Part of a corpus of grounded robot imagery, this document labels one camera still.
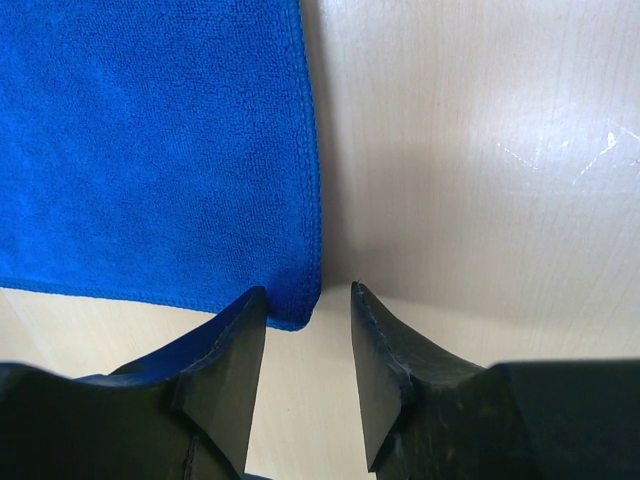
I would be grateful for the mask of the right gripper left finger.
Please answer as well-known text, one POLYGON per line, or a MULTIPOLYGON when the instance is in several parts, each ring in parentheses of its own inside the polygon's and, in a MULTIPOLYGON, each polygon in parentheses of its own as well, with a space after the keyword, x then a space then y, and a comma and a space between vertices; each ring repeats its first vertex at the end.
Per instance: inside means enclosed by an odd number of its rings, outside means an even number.
POLYGON ((110 374, 1 367, 5 479, 242 479, 267 299, 249 289, 110 374))

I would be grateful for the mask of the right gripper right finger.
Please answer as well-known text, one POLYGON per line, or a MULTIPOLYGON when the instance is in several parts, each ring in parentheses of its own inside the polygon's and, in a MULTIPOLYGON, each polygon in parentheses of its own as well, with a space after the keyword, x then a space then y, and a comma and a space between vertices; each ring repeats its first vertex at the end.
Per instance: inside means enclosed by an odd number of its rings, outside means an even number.
POLYGON ((635 359, 480 367, 351 287, 367 468, 379 479, 635 479, 635 359))

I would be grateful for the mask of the blue towel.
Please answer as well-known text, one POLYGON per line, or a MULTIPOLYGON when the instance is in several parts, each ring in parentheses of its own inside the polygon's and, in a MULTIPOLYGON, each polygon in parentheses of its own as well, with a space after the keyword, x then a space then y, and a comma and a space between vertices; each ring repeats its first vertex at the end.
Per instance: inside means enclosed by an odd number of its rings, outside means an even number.
POLYGON ((3 286, 295 331, 321 250, 298 2, 2 3, 3 286))

